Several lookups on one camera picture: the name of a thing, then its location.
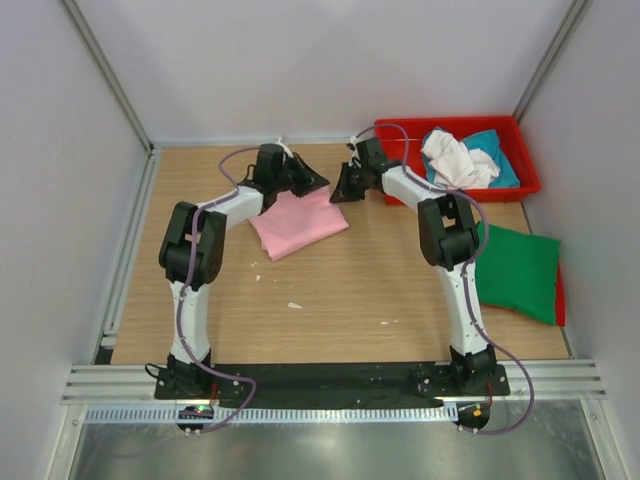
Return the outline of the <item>pink t-shirt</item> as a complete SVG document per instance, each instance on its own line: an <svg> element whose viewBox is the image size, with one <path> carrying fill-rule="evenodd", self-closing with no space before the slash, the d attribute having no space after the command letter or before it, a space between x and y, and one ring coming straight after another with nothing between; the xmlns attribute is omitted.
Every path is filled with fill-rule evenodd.
<svg viewBox="0 0 640 480"><path fill-rule="evenodd" d="M340 208L330 202L328 187L303 197L281 192L263 214L249 219L262 248L278 261L349 227Z"/></svg>

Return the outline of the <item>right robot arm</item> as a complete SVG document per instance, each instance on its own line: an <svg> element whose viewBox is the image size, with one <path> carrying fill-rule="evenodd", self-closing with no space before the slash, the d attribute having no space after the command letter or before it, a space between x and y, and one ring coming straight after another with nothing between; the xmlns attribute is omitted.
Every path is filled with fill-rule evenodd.
<svg viewBox="0 0 640 480"><path fill-rule="evenodd" d="M438 274L449 312L451 381L465 393L483 389L497 371L497 360L475 285L475 259L486 241L479 237L472 199L428 183L399 162L351 159L341 165L331 201L363 200L370 189L416 212L420 250Z"/></svg>

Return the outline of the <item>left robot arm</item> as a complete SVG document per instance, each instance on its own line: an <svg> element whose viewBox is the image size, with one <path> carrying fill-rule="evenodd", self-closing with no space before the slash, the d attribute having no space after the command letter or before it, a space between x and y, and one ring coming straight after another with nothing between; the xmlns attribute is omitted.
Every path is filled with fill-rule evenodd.
<svg viewBox="0 0 640 480"><path fill-rule="evenodd" d="M245 177L225 195L199 204L179 202L172 212L159 265L169 281L174 305L174 339L158 369L157 399L200 398L215 381L207 334L210 286L223 262L226 233L266 212L277 196L305 197L329 185L296 152L276 144L257 149Z"/></svg>

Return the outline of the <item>white crumpled t-shirt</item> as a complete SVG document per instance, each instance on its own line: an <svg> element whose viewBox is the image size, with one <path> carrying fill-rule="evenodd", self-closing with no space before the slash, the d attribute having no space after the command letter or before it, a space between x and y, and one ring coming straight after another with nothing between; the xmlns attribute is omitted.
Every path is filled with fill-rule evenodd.
<svg viewBox="0 0 640 480"><path fill-rule="evenodd" d="M482 149L471 149L449 132L435 129L423 142L421 153L427 159L430 183L448 189L486 189L501 171Z"/></svg>

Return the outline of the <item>teal crumpled t-shirt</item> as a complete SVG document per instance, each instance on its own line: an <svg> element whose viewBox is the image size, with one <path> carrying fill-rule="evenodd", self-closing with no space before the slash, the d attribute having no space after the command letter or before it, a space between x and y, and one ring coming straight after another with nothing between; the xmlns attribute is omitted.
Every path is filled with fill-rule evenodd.
<svg viewBox="0 0 640 480"><path fill-rule="evenodd" d="M494 180L490 184L490 186L486 189L502 189L502 188L519 188L520 187L520 180L518 179L507 156L504 154L500 146L499 137L495 130L480 131L464 138L463 140L458 140L458 141L463 142L469 150L476 149L476 148L484 150L486 153L488 153L492 157L495 163L499 166L501 171L499 177L496 180ZM426 168L426 177L428 182L430 183L430 180L433 178L433 174L431 172L427 172L427 159L422 153L421 155L423 158L424 166Z"/></svg>

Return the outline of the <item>red plastic bin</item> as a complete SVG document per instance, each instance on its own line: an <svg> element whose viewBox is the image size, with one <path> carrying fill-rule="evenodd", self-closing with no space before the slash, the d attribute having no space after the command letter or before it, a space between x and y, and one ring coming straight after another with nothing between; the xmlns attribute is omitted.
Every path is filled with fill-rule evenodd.
<svg viewBox="0 0 640 480"><path fill-rule="evenodd" d="M485 130L495 130L500 146L513 167L519 188L471 190L469 195L479 202L521 202L540 189L540 181L531 160L529 150L516 120L511 116L462 116L430 118L383 118L375 121L376 136L383 150L392 160L400 160L404 149L409 149L407 165L418 175L426 177L421 155L424 137L441 128L458 140Z"/></svg>

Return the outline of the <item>green folded t-shirt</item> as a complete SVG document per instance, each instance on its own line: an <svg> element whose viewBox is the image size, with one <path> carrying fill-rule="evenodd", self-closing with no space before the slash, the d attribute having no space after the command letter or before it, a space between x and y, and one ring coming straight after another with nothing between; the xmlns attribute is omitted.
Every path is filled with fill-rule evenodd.
<svg viewBox="0 0 640 480"><path fill-rule="evenodd" d="M482 222L477 230L480 237L489 235L476 259L479 301L557 326L556 275L561 242Z"/></svg>

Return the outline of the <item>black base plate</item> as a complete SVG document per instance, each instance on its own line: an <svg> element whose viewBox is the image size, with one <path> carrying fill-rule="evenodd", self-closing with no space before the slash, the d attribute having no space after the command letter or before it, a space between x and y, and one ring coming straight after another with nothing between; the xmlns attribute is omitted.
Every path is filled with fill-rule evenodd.
<svg viewBox="0 0 640 480"><path fill-rule="evenodd" d="M506 396L511 392L505 367L493 374L464 381L448 363L306 363L218 364L218 375L197 366L147 364L145 372L156 382L157 399L218 400L236 405L257 383L252 403L279 405L287 401L318 405L329 400L363 400L367 394L385 399L448 396Z"/></svg>

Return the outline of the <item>aluminium frame rail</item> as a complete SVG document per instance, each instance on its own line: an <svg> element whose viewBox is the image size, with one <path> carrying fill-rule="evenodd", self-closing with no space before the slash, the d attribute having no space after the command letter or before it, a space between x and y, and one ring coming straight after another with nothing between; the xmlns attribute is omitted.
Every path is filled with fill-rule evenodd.
<svg viewBox="0 0 640 480"><path fill-rule="evenodd" d="M606 390L589 359L525 360L537 399L604 399ZM153 397L155 379L141 365L74 366L63 392L66 403L134 403Z"/></svg>

